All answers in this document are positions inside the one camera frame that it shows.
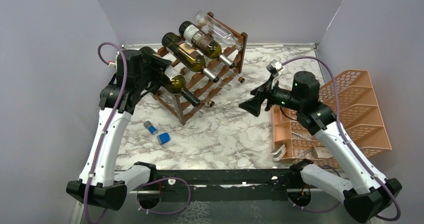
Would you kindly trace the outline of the green wine bottle black cap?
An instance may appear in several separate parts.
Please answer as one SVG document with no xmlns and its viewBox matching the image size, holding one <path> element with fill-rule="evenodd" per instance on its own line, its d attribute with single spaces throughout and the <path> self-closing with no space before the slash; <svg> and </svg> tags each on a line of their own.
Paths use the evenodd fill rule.
<svg viewBox="0 0 424 224">
<path fill-rule="evenodd" d="M 156 94 L 163 86 L 171 94 L 183 96 L 193 107 L 200 105 L 200 100 L 187 89 L 186 79 L 171 66 L 170 60 L 162 58 L 148 46 L 140 48 L 139 51 L 142 61 L 152 70 L 152 74 L 148 76 L 151 78 L 149 92 Z"/>
</svg>

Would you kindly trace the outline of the green wine bottle silver cap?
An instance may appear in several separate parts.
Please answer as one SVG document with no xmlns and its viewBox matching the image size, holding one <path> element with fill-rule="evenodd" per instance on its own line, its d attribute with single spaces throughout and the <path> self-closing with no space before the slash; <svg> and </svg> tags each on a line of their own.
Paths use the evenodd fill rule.
<svg viewBox="0 0 424 224">
<path fill-rule="evenodd" d="M 214 83 L 219 81 L 219 77 L 207 68 L 206 60 L 203 56 L 175 33 L 166 33 L 161 43 L 168 52 L 175 56 L 190 71 L 202 73 Z"/>
</svg>

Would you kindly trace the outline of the green wine bottle white label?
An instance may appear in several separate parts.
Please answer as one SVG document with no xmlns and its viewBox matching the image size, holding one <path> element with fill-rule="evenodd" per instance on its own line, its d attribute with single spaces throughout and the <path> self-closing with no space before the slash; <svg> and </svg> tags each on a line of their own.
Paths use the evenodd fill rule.
<svg viewBox="0 0 424 224">
<path fill-rule="evenodd" d="M 178 28 L 180 35 L 210 59 L 217 59 L 230 69 L 235 63 L 224 55 L 221 45 L 195 26 L 191 21 L 184 21 Z"/>
</svg>

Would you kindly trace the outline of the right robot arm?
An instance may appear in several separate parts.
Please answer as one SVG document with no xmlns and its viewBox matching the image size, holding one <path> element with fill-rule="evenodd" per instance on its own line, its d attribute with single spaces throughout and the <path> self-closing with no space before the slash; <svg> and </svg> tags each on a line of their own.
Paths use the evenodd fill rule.
<svg viewBox="0 0 424 224">
<path fill-rule="evenodd" d="M 251 99 L 239 107 L 254 116 L 277 105 L 296 112 L 297 121 L 316 137 L 340 164 L 347 179 L 334 175 L 311 160 L 305 159 L 290 167 L 289 183 L 300 188 L 315 186 L 340 201 L 348 214 L 359 223 L 366 223 L 396 203 L 402 190 L 395 178 L 387 178 L 359 150 L 331 108 L 319 101 L 320 84 L 308 71 L 294 75 L 291 90 L 273 84 L 270 77 L 251 91 Z"/>
</svg>

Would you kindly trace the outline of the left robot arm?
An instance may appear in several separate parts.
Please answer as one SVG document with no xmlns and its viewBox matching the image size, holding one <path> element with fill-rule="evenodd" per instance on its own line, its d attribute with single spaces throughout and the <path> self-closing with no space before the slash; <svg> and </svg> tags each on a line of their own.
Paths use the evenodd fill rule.
<svg viewBox="0 0 424 224">
<path fill-rule="evenodd" d="M 171 61 L 152 48 L 125 49 L 117 55 L 115 81 L 101 91 L 99 120 L 94 142 L 83 171 L 69 181 L 66 192 L 81 203 L 119 210 L 127 193 L 139 187 L 152 189 L 157 184 L 154 164 L 136 162 L 128 170 L 115 174 L 118 151 L 125 129 L 145 93 L 156 92 L 160 78 Z"/>
</svg>

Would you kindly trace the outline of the cork bottle end right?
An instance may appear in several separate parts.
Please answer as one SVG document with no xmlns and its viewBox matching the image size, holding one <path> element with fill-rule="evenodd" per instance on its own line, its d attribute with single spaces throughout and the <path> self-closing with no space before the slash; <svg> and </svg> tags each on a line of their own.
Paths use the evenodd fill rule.
<svg viewBox="0 0 424 224">
<path fill-rule="evenodd" d="M 239 77 L 237 80 L 241 84 L 243 84 L 245 82 L 245 79 L 243 77 Z"/>
</svg>

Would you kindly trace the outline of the cork bottle end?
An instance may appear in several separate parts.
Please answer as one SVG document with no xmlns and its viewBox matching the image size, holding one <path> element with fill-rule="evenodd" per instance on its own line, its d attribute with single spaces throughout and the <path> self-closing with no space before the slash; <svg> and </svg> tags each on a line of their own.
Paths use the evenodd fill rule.
<svg viewBox="0 0 424 224">
<path fill-rule="evenodd" d="M 213 107 L 215 105 L 215 102 L 213 100 L 208 100 L 206 104 L 208 107 Z"/>
<path fill-rule="evenodd" d="M 245 79 L 243 77 L 239 77 L 237 80 L 241 84 L 243 84 L 245 82 Z"/>
</svg>

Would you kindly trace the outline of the cork bottle end lower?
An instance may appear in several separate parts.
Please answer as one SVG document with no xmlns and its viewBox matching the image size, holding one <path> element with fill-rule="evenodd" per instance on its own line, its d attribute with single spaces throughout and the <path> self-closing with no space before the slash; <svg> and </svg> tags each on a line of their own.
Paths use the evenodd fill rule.
<svg viewBox="0 0 424 224">
<path fill-rule="evenodd" d="M 213 107 L 215 105 L 215 102 L 213 100 L 208 100 L 206 104 L 208 107 Z"/>
</svg>

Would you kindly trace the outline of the brown wooden wine rack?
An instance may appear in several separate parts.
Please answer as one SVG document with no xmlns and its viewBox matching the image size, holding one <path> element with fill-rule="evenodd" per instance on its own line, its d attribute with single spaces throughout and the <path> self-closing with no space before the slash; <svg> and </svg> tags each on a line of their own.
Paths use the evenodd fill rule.
<svg viewBox="0 0 424 224">
<path fill-rule="evenodd" d="M 184 21 L 178 33 L 162 37 L 160 57 L 172 55 L 170 81 L 183 80 L 178 91 L 170 85 L 153 95 L 181 124 L 192 116 L 202 116 L 203 107 L 213 107 L 214 98 L 222 89 L 231 89 L 230 82 L 244 83 L 241 75 L 248 35 L 239 33 L 214 17 L 212 12 L 199 11 L 193 21 Z"/>
</svg>

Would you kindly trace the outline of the small blue grey cap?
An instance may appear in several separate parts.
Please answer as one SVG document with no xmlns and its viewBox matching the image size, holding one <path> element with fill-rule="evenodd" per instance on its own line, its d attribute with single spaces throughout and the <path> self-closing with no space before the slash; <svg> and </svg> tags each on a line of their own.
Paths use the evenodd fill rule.
<svg viewBox="0 0 424 224">
<path fill-rule="evenodd" d="M 143 125 L 151 134 L 157 133 L 157 129 L 152 125 L 150 121 L 145 121 Z"/>
</svg>

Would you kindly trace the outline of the orange plastic compartment tray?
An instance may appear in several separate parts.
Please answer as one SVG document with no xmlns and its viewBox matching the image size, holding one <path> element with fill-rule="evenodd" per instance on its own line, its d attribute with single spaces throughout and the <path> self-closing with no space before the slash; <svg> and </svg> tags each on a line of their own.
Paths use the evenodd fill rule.
<svg viewBox="0 0 424 224">
<path fill-rule="evenodd" d="M 318 165 L 330 165 L 331 158 L 315 159 L 313 148 L 323 147 L 307 129 L 295 121 L 296 112 L 287 108 L 281 109 L 274 105 L 272 111 L 272 143 L 271 151 L 282 144 L 285 144 L 287 152 L 279 161 L 281 163 L 296 163 L 303 159 L 309 159 Z"/>
</svg>

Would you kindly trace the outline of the blue grey sharpener block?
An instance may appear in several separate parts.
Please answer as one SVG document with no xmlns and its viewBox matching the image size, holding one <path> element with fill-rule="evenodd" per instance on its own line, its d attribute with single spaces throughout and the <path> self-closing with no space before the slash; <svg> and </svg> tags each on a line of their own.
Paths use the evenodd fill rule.
<svg viewBox="0 0 424 224">
<path fill-rule="evenodd" d="M 161 133 L 157 135 L 157 140 L 160 145 L 166 144 L 171 140 L 169 133 Z"/>
</svg>

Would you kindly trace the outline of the white box in tray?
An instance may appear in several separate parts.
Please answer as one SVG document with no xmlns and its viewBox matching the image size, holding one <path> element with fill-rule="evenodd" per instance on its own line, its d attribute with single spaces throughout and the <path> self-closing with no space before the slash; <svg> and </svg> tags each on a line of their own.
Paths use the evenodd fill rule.
<svg viewBox="0 0 424 224">
<path fill-rule="evenodd" d="M 327 159 L 333 157 L 331 152 L 325 147 L 313 148 L 312 155 L 315 159 Z"/>
</svg>

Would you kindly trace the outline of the orange plastic file organizer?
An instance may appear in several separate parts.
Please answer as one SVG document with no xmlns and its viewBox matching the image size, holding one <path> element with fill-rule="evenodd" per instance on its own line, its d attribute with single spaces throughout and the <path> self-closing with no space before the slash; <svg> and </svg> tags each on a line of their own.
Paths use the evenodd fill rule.
<svg viewBox="0 0 424 224">
<path fill-rule="evenodd" d="M 371 158 L 392 150 L 369 73 L 346 70 L 336 85 L 340 121 L 360 151 Z"/>
</svg>

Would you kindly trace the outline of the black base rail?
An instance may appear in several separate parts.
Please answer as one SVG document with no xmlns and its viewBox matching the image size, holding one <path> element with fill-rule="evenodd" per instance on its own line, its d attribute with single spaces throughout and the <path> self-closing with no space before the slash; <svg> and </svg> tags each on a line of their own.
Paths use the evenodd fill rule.
<svg viewBox="0 0 424 224">
<path fill-rule="evenodd" d="M 290 169 L 159 170 L 154 180 L 133 193 L 163 202 L 286 201 L 305 186 Z"/>
</svg>

